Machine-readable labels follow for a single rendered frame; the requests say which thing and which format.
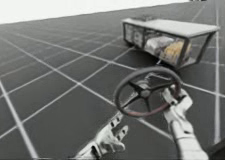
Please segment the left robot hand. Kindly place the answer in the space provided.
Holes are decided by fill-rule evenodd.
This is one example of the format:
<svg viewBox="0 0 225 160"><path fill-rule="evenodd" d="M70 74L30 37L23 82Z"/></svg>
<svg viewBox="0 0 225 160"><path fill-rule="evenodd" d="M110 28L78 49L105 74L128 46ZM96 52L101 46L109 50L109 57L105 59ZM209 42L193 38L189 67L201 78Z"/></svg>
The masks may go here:
<svg viewBox="0 0 225 160"><path fill-rule="evenodd" d="M116 152L123 152L125 144L122 142L129 131L129 126L124 125L116 132L113 132L122 122L123 115L116 113L108 123L97 133L95 142L98 145L99 152L102 155Z"/></svg>

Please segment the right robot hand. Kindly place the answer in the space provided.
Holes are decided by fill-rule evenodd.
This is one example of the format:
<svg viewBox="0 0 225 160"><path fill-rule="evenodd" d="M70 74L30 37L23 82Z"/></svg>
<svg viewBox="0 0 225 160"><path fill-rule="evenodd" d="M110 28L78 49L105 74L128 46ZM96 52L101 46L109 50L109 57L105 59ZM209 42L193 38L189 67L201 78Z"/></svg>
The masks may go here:
<svg viewBox="0 0 225 160"><path fill-rule="evenodd" d="M163 111L164 117L168 123L177 121L184 123L187 121L186 113L193 104L193 100L186 90L181 89L177 98L173 96L175 86L172 85L162 92L164 100L169 107Z"/></svg>

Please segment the grey cart with brown box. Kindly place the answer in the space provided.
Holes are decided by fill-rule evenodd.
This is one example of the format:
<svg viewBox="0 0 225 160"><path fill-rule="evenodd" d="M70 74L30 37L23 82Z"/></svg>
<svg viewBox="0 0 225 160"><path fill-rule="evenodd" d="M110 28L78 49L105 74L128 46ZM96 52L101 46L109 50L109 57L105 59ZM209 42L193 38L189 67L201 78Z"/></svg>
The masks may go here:
<svg viewBox="0 0 225 160"><path fill-rule="evenodd" d="M123 39L155 56L175 69L185 68L201 61L213 35L219 31L216 25L159 19L142 22L132 18L122 20ZM199 46L200 52L191 57L192 38L206 36Z"/></svg>

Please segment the dark steering wheel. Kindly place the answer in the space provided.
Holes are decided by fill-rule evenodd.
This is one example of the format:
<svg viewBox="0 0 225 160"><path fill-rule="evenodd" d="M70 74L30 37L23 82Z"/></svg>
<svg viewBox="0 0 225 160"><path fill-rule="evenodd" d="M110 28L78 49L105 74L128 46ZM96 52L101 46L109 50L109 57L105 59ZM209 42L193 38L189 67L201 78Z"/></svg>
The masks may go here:
<svg viewBox="0 0 225 160"><path fill-rule="evenodd" d="M149 81L144 79L140 80L136 83L133 82L133 80L137 77L140 77L144 74L165 74L169 76L172 80L171 83L161 84L157 86L151 86ZM133 96L129 98L124 104L120 102L120 95L122 90L127 86L131 86L133 88ZM180 77L172 70L165 68L165 67L147 67L144 69L137 70L131 74L129 74L125 79L123 79L118 86L116 87L114 91L114 104L117 107L117 109L124 115L131 116L131 117L147 117L151 116L153 114L159 113L164 111L169 107L169 103L165 102L160 107L156 109L151 109L150 103L149 103L149 97L152 95L153 92L160 90L160 89L166 89L170 87L171 85L174 85L175 88L173 89L172 97L174 99L179 98L180 90L181 90L181 79ZM128 109L128 106L133 103L134 101L137 101L138 99L142 99L147 107L146 112L137 112L132 111Z"/></svg>

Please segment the grey mesh tray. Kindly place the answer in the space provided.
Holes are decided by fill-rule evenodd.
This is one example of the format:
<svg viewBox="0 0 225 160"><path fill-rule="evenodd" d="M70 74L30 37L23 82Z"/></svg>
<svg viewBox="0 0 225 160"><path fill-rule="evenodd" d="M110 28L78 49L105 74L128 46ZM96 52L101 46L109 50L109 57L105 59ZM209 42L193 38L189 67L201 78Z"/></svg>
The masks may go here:
<svg viewBox="0 0 225 160"><path fill-rule="evenodd" d="M156 19L156 17L154 17L152 15L140 15L137 17L133 17L132 19L137 20L137 21L146 22L146 21L154 20L154 19Z"/></svg>

